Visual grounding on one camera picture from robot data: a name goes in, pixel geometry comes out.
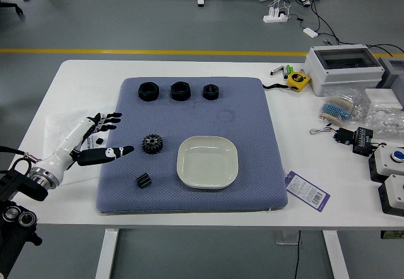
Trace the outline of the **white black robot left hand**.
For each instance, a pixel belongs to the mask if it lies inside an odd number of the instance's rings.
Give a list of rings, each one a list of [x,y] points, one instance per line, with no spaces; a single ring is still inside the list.
[[[133,146],[106,147],[82,150],[81,146],[90,135],[115,129],[120,122],[121,113],[98,113],[84,118],[76,128],[62,141],[54,153],[36,164],[37,173],[50,183],[52,189],[63,180],[64,173],[72,165],[91,166],[112,162],[134,151]]]

